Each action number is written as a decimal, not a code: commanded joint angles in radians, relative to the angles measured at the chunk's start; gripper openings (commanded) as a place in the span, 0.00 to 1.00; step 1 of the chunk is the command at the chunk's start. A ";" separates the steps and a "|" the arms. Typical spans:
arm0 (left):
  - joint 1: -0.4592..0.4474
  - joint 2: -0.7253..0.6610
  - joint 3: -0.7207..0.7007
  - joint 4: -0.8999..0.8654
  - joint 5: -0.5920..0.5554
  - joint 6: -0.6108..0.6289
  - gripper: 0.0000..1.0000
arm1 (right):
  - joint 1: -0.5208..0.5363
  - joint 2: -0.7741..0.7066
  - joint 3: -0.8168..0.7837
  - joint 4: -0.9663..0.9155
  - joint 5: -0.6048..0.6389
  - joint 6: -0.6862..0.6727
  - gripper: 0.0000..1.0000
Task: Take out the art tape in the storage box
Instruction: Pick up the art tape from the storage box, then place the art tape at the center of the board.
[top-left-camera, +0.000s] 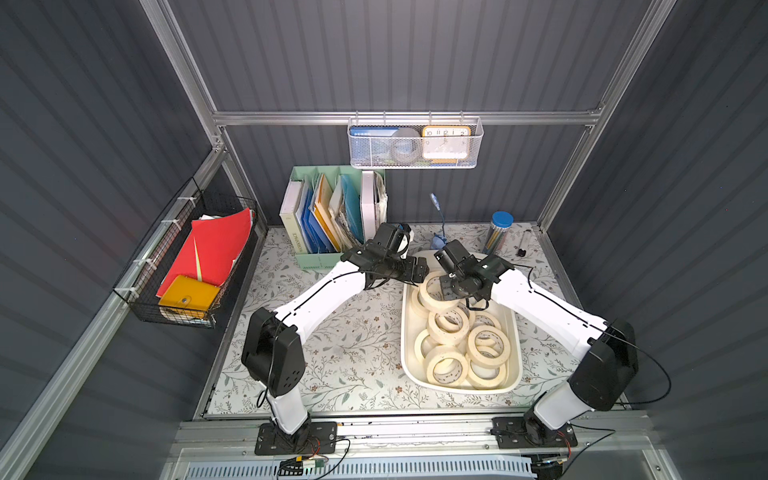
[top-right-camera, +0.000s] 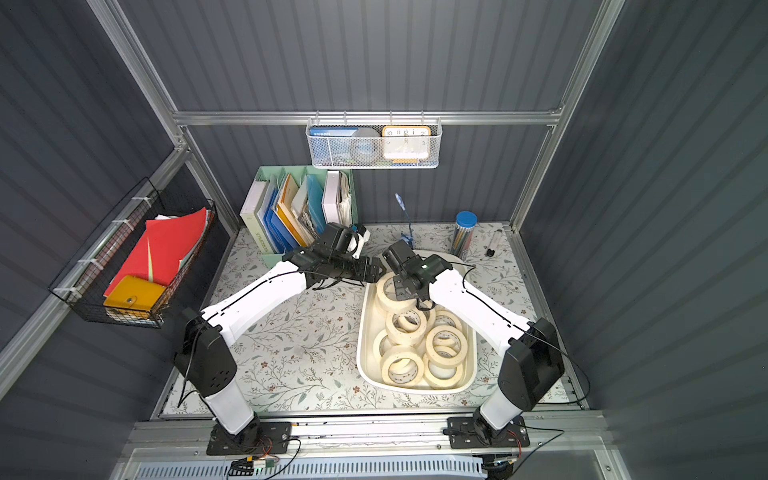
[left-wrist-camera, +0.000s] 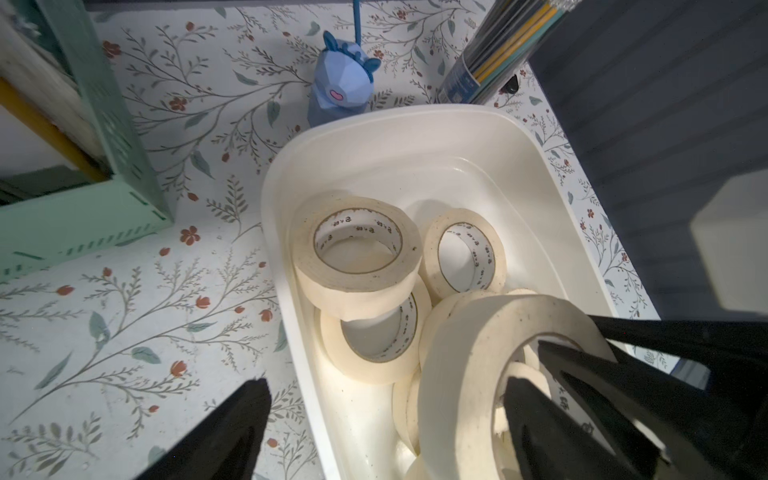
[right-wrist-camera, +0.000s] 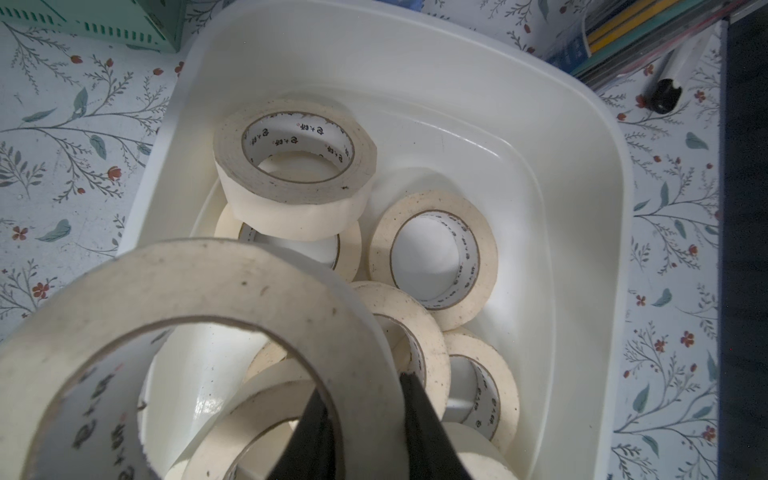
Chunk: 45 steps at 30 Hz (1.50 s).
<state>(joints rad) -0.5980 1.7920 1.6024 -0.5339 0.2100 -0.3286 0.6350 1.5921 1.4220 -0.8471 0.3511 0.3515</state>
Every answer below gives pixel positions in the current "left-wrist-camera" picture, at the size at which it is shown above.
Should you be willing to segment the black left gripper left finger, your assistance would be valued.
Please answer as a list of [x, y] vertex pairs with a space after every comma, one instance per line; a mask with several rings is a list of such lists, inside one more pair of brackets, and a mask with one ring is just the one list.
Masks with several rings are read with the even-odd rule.
[[140, 479], [250, 479], [272, 396], [265, 378], [244, 382]]

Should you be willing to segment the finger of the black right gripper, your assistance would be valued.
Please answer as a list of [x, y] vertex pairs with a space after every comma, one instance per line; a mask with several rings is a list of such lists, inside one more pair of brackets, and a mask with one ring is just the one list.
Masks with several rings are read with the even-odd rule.
[[627, 354], [606, 360], [548, 341], [539, 358], [630, 471], [653, 479], [766, 478], [766, 388], [715, 370], [699, 389]]
[[604, 337], [692, 360], [710, 370], [717, 395], [767, 394], [767, 324], [747, 321], [627, 320], [593, 315]]

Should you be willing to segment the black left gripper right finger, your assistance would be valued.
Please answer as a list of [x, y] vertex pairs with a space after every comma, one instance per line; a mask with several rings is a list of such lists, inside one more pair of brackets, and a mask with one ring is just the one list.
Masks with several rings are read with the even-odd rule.
[[511, 377], [505, 413], [525, 479], [638, 479], [532, 382]]

